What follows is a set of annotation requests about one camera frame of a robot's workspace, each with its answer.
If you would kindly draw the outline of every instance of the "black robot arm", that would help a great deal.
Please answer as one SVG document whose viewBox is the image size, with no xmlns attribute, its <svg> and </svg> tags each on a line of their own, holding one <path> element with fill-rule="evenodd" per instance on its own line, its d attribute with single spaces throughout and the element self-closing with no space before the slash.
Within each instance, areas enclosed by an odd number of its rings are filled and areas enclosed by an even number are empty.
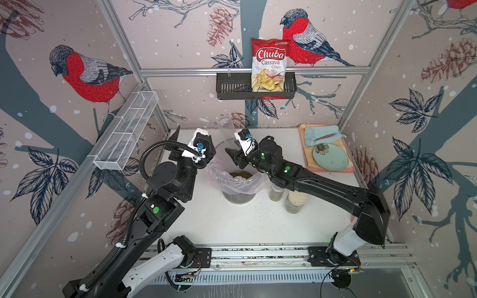
<svg viewBox="0 0 477 298">
<path fill-rule="evenodd" d="M 249 164 L 268 174 L 270 181 L 279 187 L 314 195 L 341 207 L 357 217 L 353 231 L 359 238 L 372 244 L 384 244 L 390 211 L 379 188 L 345 185 L 284 160 L 281 147 L 271 136 L 258 144 L 249 130 L 244 129 L 236 137 L 242 149 L 227 148 L 226 151 L 241 169 Z"/>
</svg>

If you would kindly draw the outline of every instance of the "glass jar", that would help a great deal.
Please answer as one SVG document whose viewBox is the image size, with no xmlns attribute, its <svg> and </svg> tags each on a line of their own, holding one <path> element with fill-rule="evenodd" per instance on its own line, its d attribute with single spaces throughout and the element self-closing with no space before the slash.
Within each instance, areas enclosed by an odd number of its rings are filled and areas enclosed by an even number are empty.
<svg viewBox="0 0 477 298">
<path fill-rule="evenodd" d="M 272 200 L 273 202 L 280 201 L 284 191 L 285 191 L 285 188 L 281 188 L 272 184 L 270 192 L 269 192 L 270 200 Z"/>
<path fill-rule="evenodd" d="M 291 214 L 297 214 L 308 200 L 305 193 L 290 191 L 285 200 L 285 209 Z"/>
</svg>

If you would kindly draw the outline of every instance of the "bullfinch illustration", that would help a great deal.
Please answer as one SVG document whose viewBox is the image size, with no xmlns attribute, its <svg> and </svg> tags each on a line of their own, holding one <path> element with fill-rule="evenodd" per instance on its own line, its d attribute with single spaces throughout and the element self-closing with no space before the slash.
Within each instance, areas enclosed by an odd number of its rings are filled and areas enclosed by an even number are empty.
<svg viewBox="0 0 477 298">
<path fill-rule="evenodd" d="M 318 61 L 338 61 L 346 66 L 353 66 L 341 59 L 341 56 L 326 41 L 323 33 L 313 27 L 308 14 L 303 9 L 292 9 L 281 19 L 283 39 L 290 40 L 289 57 L 295 64 L 311 64 Z"/>
<path fill-rule="evenodd" d="M 460 13 L 460 17 L 456 20 L 456 22 L 460 19 L 467 18 L 467 16 L 462 15 L 462 9 L 466 8 L 470 4 L 474 4 L 475 2 L 477 2 L 477 0 L 430 0 L 426 3 L 423 3 L 422 6 L 426 6 L 437 1 L 445 2 L 447 5 L 446 10 L 437 19 L 442 19 L 444 14 L 449 10 L 449 8 L 452 8 L 459 10 Z"/>
<path fill-rule="evenodd" d="M 53 49 L 50 53 L 50 64 L 53 73 L 56 76 L 61 74 L 81 97 L 93 103 L 107 103 L 108 111 L 103 115 L 103 120 L 107 115 L 114 116 L 109 112 L 109 101 L 116 93 L 121 95 L 121 81 L 133 73 L 102 59 L 88 58 L 65 45 Z"/>
</svg>

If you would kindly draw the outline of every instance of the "metal base plate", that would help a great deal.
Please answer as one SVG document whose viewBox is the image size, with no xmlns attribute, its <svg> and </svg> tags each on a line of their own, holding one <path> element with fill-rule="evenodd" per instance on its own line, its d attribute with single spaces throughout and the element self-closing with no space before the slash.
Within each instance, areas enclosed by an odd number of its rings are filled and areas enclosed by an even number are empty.
<svg viewBox="0 0 477 298">
<path fill-rule="evenodd" d="M 312 267 L 335 267 L 335 265 L 330 264 L 328 261 L 328 255 L 326 254 L 326 246 L 322 247 L 308 247 L 308 254 L 310 258 L 308 261 L 311 263 Z M 346 267 L 357 267 L 357 264 L 361 266 L 361 261 L 359 260 L 358 253 L 353 251 L 350 256 L 350 260 L 343 263 L 342 266 Z"/>
</svg>

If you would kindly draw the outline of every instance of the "blue cloth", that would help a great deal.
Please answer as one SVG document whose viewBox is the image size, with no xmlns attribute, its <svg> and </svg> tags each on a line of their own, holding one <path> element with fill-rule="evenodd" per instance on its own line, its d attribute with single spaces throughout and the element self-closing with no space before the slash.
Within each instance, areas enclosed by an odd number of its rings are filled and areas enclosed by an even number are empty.
<svg viewBox="0 0 477 298">
<path fill-rule="evenodd" d="M 329 134 L 335 135 L 325 139 L 316 140 Z M 305 128 L 305 145 L 307 146 L 315 146 L 321 143 L 333 143 L 334 141 L 341 139 L 341 137 L 342 134 L 337 125 Z"/>
</svg>

